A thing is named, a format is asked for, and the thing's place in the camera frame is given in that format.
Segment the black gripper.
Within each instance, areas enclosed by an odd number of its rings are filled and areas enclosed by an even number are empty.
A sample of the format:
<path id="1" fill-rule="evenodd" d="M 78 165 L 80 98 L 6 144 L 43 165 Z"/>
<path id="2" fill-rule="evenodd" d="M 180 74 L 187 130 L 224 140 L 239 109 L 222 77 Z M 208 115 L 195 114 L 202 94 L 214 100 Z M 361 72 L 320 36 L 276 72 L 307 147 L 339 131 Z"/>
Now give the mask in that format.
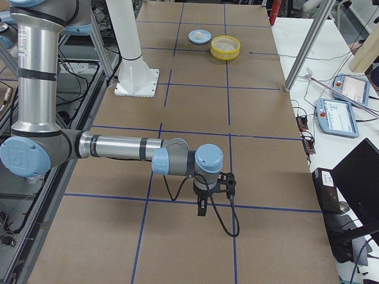
<path id="1" fill-rule="evenodd" d="M 197 195 L 197 205 L 198 205 L 198 213 L 199 217 L 205 217 L 207 213 L 207 204 L 208 198 L 210 194 L 208 190 L 202 190 L 198 187 L 194 187 L 194 193 Z"/>

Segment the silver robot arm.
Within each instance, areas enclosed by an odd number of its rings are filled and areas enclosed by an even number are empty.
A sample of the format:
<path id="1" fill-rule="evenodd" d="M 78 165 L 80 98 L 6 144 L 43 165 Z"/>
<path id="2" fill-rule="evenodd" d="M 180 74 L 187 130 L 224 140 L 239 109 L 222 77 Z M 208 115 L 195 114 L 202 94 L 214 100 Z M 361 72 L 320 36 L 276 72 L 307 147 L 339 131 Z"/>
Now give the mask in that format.
<path id="1" fill-rule="evenodd" d="M 11 1 L 18 26 L 18 120 L 1 144 L 1 161 L 13 174 L 31 178 L 68 160 L 106 157 L 141 160 L 157 175 L 193 179 L 198 214 L 204 216 L 220 190 L 223 153 L 214 144 L 190 150 L 180 138 L 95 135 L 56 123 L 58 42 L 61 33 L 92 31 L 89 1 Z"/>

